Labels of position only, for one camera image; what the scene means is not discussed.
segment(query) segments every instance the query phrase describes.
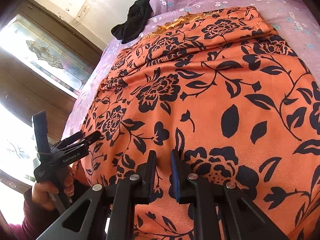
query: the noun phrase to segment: glass pane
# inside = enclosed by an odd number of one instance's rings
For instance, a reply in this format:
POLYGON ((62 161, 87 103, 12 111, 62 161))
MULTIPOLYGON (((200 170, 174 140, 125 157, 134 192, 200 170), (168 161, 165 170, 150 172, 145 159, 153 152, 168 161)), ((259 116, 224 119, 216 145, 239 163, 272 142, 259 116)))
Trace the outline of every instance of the glass pane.
POLYGON ((0 210, 7 223, 21 225, 24 219, 24 197, 21 193, 0 182, 0 210))
POLYGON ((32 185, 35 181, 33 160, 37 156, 32 127, 0 105, 0 169, 10 176, 32 185))
POLYGON ((75 98, 93 71, 21 15, 0 32, 0 46, 75 98))

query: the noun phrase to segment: hand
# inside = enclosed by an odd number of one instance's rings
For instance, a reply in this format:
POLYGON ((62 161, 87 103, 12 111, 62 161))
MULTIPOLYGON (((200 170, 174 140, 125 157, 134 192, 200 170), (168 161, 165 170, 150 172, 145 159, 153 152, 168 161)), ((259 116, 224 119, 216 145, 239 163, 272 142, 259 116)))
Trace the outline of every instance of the hand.
MULTIPOLYGON (((71 176, 71 168, 68 167, 68 176, 64 181, 63 192, 71 197, 74 194, 75 187, 73 185, 73 177, 71 176)), ((55 210, 55 206, 49 197, 48 193, 57 194, 59 190, 51 182, 35 183, 32 187, 32 201, 38 203, 44 209, 52 211, 55 210)))

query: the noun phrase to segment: black cloth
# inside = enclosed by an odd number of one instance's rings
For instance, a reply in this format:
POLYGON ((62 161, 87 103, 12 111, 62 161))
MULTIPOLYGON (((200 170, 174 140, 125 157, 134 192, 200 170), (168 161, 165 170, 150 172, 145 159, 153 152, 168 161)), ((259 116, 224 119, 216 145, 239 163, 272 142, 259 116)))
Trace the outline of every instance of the black cloth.
POLYGON ((150 0, 135 1, 134 5, 129 9, 127 21, 111 29, 112 35, 115 36, 117 40, 122 40, 121 44, 133 41, 143 31, 152 13, 149 2, 150 0))

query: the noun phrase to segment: stained glass window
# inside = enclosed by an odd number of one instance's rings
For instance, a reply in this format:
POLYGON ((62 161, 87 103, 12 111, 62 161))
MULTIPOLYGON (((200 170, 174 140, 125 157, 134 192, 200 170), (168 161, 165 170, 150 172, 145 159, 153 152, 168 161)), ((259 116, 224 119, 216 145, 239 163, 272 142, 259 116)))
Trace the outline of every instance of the stained glass window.
POLYGON ((75 98, 93 72, 76 55, 21 15, 0 32, 0 46, 75 98))

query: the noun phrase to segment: black metal bracket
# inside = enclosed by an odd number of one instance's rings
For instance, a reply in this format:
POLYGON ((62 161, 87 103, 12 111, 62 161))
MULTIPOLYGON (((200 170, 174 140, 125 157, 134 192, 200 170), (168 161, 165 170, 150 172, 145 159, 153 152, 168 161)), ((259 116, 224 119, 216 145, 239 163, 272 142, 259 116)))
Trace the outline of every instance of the black metal bracket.
POLYGON ((156 173, 156 152, 150 151, 147 163, 116 185, 93 185, 66 210, 37 240, 132 240, 134 207, 150 203, 156 173))
POLYGON ((221 213, 225 240, 289 240, 236 183, 210 183, 192 173, 175 150, 171 152, 171 169, 177 202, 193 204, 195 240, 222 239, 216 206, 221 213))

